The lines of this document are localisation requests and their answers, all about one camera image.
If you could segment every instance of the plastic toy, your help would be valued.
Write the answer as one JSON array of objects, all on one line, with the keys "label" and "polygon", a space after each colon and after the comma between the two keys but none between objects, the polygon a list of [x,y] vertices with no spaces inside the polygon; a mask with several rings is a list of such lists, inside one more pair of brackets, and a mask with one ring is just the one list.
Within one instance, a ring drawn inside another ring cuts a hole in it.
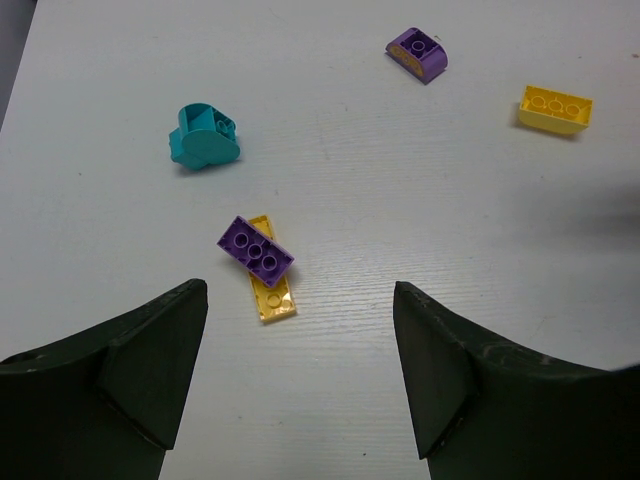
[{"label": "plastic toy", "polygon": [[[249,223],[271,240],[275,240],[269,217],[252,218]],[[289,282],[284,276],[273,288],[268,288],[252,273],[249,274],[251,288],[256,299],[256,307],[263,323],[271,323],[296,313],[296,305],[289,290]]]},{"label": "plastic toy", "polygon": [[638,477],[640,365],[609,372],[550,357],[406,282],[393,321],[433,480]]},{"label": "plastic toy", "polygon": [[218,246],[270,288],[293,263],[291,254],[242,217],[236,217]]},{"label": "plastic toy", "polygon": [[389,43],[387,53],[424,84],[444,72],[449,63],[444,48],[415,27]]},{"label": "plastic toy", "polygon": [[518,118],[530,127],[572,135],[589,126],[592,107],[590,98],[527,85]]},{"label": "plastic toy", "polygon": [[0,362],[2,478],[157,480],[206,318],[207,285],[190,280]]},{"label": "plastic toy", "polygon": [[193,103],[178,113],[169,134],[171,160],[191,170],[233,162],[240,156],[236,124],[211,105]]}]

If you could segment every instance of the yellow lego plate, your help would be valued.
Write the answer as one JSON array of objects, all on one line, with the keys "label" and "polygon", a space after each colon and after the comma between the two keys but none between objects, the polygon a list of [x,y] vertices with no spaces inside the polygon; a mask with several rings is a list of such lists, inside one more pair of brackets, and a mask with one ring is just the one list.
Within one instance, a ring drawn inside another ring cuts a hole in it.
[{"label": "yellow lego plate", "polygon": [[590,98],[527,85],[518,118],[530,127],[572,135],[589,126],[592,107]]},{"label": "yellow lego plate", "polygon": [[[269,217],[262,215],[261,217],[252,218],[249,223],[264,233],[267,237],[275,240]],[[260,320],[263,323],[271,323],[281,320],[284,317],[296,313],[296,304],[293,302],[291,290],[289,290],[289,282],[286,275],[276,284],[275,287],[269,288],[256,278],[252,273],[249,274],[251,288],[256,299],[256,306],[260,314]]]}]

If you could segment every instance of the purple lego brick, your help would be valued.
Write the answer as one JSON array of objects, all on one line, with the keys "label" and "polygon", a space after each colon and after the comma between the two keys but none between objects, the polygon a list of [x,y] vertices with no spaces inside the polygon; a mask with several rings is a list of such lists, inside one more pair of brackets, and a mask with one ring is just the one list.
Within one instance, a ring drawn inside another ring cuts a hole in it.
[{"label": "purple lego brick", "polygon": [[293,263],[293,257],[242,217],[236,217],[218,246],[238,260],[267,287],[274,287]]},{"label": "purple lego brick", "polygon": [[387,45],[387,53],[424,84],[444,72],[449,63],[444,48],[415,27]]}]

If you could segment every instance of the teal lego piece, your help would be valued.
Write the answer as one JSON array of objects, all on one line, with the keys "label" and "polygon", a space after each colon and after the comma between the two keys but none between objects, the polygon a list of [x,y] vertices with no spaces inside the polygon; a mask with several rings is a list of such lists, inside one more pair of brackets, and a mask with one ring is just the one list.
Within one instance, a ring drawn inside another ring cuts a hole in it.
[{"label": "teal lego piece", "polygon": [[171,160],[190,170],[233,162],[240,156],[236,124],[206,103],[187,105],[178,113],[178,128],[169,134]]}]

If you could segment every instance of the wood grain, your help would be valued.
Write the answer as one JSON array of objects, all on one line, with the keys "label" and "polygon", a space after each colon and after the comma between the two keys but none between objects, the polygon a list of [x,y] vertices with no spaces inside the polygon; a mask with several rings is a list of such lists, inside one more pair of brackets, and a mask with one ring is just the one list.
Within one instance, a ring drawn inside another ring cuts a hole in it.
[{"label": "wood grain", "polygon": [[[383,54],[413,24],[449,55],[428,86]],[[638,24],[635,0],[39,2],[0,134],[0,351],[202,277],[163,480],[428,478],[396,280],[550,355],[638,360]],[[594,98],[592,126],[519,128],[526,84]],[[236,121],[241,161],[170,162],[196,101]],[[215,246],[265,213],[299,311],[268,327]]]}]

